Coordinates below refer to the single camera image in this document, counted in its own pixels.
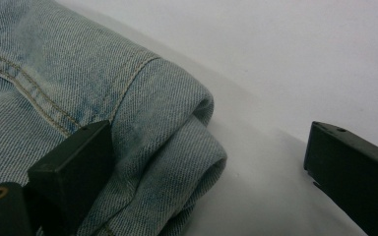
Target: denim fabric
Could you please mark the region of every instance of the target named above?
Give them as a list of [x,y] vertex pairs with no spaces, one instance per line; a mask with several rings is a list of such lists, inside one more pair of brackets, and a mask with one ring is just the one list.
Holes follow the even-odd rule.
[[0,0],[0,182],[108,119],[116,166],[78,235],[178,235],[219,179],[209,92],[174,64],[47,0]]

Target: faded blue fabric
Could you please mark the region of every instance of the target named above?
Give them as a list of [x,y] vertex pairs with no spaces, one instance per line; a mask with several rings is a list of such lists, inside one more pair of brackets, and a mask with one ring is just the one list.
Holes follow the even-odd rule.
[[0,182],[26,184],[66,137],[112,124],[115,172],[78,235],[179,235],[224,169],[213,107],[184,70],[120,35],[52,1],[0,0]]

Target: folded denim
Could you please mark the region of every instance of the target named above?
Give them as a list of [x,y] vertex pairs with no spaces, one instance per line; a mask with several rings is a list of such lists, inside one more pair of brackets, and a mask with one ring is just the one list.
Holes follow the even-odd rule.
[[78,235],[179,235],[226,155],[210,93],[153,52],[48,0],[0,0],[0,182],[109,120],[115,171]]

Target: white surface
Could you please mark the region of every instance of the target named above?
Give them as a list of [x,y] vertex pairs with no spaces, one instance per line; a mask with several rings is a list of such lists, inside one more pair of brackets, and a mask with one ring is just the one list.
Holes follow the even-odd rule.
[[186,235],[364,235],[302,162],[314,120],[378,145],[378,1],[58,1],[214,94],[227,168]]

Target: denim jacket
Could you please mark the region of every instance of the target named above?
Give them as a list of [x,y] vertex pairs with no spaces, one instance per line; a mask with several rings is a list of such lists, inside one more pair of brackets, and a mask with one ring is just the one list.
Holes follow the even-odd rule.
[[213,107],[184,70],[57,3],[0,0],[0,182],[111,122],[115,170],[78,235],[180,234],[224,169]]

